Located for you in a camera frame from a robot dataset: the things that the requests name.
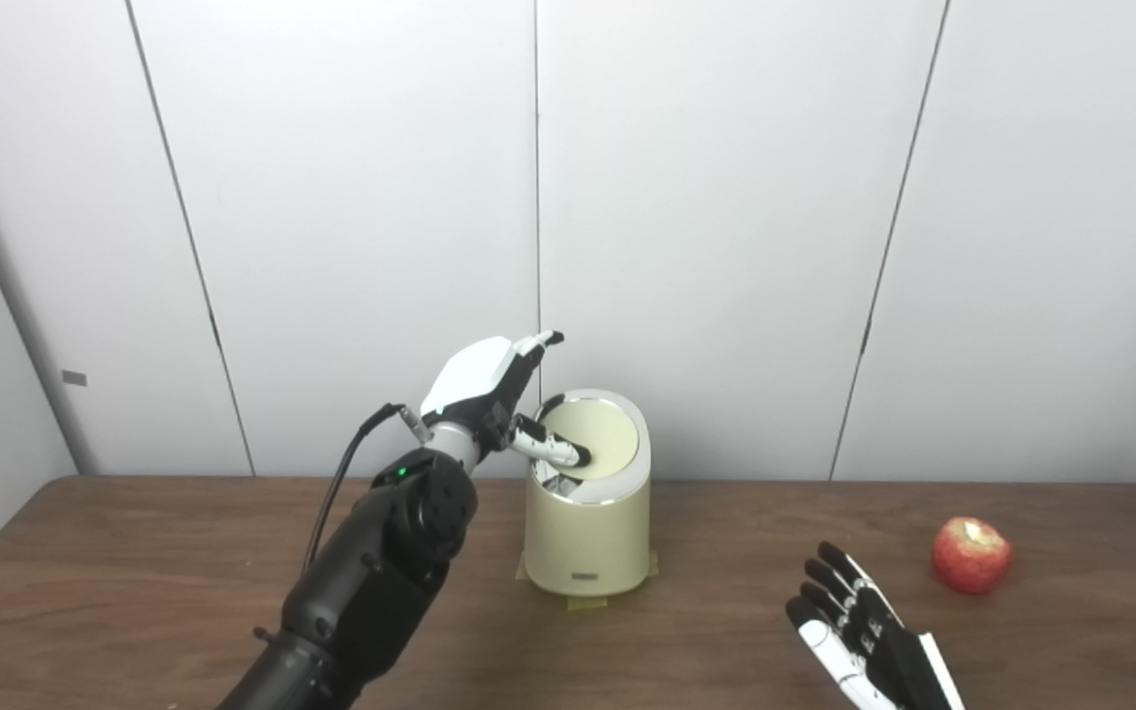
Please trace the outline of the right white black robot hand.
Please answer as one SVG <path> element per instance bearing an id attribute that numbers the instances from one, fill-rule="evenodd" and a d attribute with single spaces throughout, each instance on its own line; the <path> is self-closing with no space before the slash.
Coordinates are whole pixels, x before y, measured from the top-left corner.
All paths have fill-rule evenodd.
<path id="1" fill-rule="evenodd" d="M 807 580 L 785 603 L 809 651 L 857 709 L 961 709 L 957 682 L 930 633 L 907 628 L 872 577 L 821 542 Z"/>

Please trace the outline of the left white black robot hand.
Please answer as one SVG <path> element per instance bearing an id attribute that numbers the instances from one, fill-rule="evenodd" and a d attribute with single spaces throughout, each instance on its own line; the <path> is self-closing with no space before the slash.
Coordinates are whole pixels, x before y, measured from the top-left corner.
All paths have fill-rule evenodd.
<path id="1" fill-rule="evenodd" d="M 563 333 L 546 329 L 513 341 L 493 336 L 470 343 L 446 360 L 419 415 L 428 432 L 460 431 L 463 445 L 446 451 L 469 475 L 487 456 L 517 450 L 537 462 L 582 468 L 594 462 L 591 451 L 577 442 L 546 431 L 544 424 L 518 412 L 524 391 L 549 346 L 563 341 Z"/>

